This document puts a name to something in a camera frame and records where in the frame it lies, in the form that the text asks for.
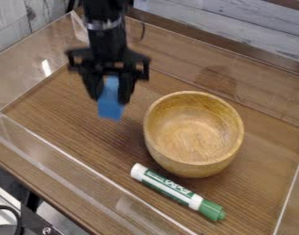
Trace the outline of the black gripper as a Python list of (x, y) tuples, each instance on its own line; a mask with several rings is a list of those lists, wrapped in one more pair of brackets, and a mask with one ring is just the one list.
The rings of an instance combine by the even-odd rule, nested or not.
[(83, 73), (85, 87), (94, 100), (99, 100), (103, 92), (103, 74), (121, 74), (118, 101), (126, 105), (137, 80), (150, 79), (151, 58), (127, 46), (125, 25), (107, 30), (89, 29), (87, 32), (90, 46), (66, 51), (69, 68)]

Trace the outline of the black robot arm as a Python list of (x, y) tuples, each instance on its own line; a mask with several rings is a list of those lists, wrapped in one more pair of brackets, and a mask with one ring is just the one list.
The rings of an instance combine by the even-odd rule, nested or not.
[(130, 102), (137, 83), (150, 80), (151, 63), (151, 58), (127, 45), (127, 8), (129, 0), (83, 0), (83, 23), (90, 46), (66, 51), (69, 69), (82, 76), (93, 99), (102, 97), (105, 76), (118, 77), (121, 105)]

